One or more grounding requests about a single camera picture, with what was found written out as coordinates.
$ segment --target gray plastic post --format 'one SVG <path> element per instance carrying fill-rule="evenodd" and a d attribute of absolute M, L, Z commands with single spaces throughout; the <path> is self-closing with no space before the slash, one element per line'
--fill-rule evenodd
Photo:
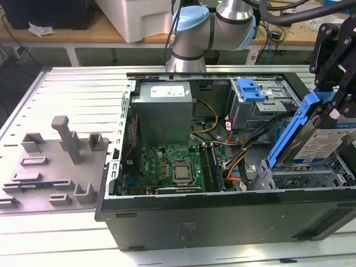
<path fill-rule="evenodd" d="M 90 133 L 88 143 L 91 151 L 101 151 L 105 148 L 101 133 Z"/>
<path fill-rule="evenodd" d="M 23 148 L 26 150 L 27 153 L 36 153 L 36 152 L 41 152 L 37 144 L 43 144 L 44 142 L 45 141 L 43 140 L 40 133 L 33 132 L 33 133 L 27 133 L 24 136 L 21 145 L 23 146 Z"/>
<path fill-rule="evenodd" d="M 80 163 L 80 153 L 75 140 L 72 137 L 68 128 L 69 119 L 67 116 L 55 116 L 52 120 L 51 126 L 57 130 L 65 148 L 67 149 L 69 156 L 74 164 Z"/>
<path fill-rule="evenodd" d="M 71 131 L 74 143 L 76 144 L 77 148 L 80 149 L 80 140 L 78 138 L 77 132 L 76 131 Z M 63 151 L 67 151 L 67 148 L 65 146 L 65 144 L 63 143 L 63 141 L 60 141 L 60 145 L 63 149 Z"/>
<path fill-rule="evenodd" d="M 97 194 L 91 183 L 88 184 L 86 191 L 82 189 L 80 184 L 76 184 L 73 196 L 77 198 L 80 204 L 86 204 L 95 201 Z"/>

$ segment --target cpu socket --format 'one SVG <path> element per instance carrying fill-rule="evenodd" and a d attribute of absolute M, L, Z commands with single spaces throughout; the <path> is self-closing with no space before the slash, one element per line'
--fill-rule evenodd
<path fill-rule="evenodd" d="M 173 182 L 178 185 L 187 185 L 193 181 L 190 161 L 173 162 Z"/>

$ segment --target wooden tabletop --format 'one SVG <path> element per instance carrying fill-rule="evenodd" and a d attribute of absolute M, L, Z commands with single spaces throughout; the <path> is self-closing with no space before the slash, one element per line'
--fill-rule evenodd
<path fill-rule="evenodd" d="M 346 18 L 346 14 L 340 14 L 338 17 Z M 117 43 L 125 42 L 121 35 L 116 31 L 114 26 L 101 12 L 96 12 L 94 20 L 89 29 L 71 30 L 71 29 L 55 29 L 55 34 L 43 37 L 37 37 L 26 29 L 12 29 L 11 25 L 5 19 L 6 26 L 11 34 L 19 42 L 103 42 Z M 273 25 L 270 29 L 280 31 L 278 27 Z M 283 27 L 286 36 L 283 44 L 295 46 L 312 46 L 317 38 L 317 31 L 313 32 L 308 29 L 306 22 L 294 23 L 291 27 Z M 166 34 L 159 34 L 144 38 L 142 41 L 147 43 L 165 43 L 167 40 Z M 6 31 L 2 21 L 0 21 L 0 41 L 13 41 L 12 37 Z M 259 27 L 256 39 L 252 40 L 253 45 L 263 45 L 266 41 L 266 32 L 263 27 Z"/>

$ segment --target ram slot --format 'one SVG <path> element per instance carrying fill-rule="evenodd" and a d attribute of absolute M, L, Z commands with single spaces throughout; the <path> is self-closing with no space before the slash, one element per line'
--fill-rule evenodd
<path fill-rule="evenodd" d="M 201 171 L 204 178 L 205 192 L 214 192 L 213 174 L 210 168 L 207 147 L 199 145 Z"/>
<path fill-rule="evenodd" d="M 214 164 L 214 177 L 216 177 L 218 191 L 222 191 L 224 187 L 223 177 L 221 176 L 221 171 L 219 163 L 217 161 L 214 146 L 209 147 L 209 155 L 212 158 L 212 163 Z"/>

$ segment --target crumpled paper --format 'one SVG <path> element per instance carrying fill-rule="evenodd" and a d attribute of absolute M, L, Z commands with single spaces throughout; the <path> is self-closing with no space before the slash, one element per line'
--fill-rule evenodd
<path fill-rule="evenodd" d="M 32 32 L 34 35 L 38 37 L 42 37 L 42 35 L 51 35 L 55 34 L 54 30 L 52 27 L 40 27 L 33 25 L 30 21 L 28 22 L 29 28 L 28 31 Z"/>
<path fill-rule="evenodd" d="M 344 22 L 344 19 L 337 18 L 333 15 L 328 15 L 321 18 L 311 19 L 307 22 L 307 26 L 311 31 L 318 31 L 320 25 L 323 23 L 334 23 L 334 24 L 341 24 Z"/>

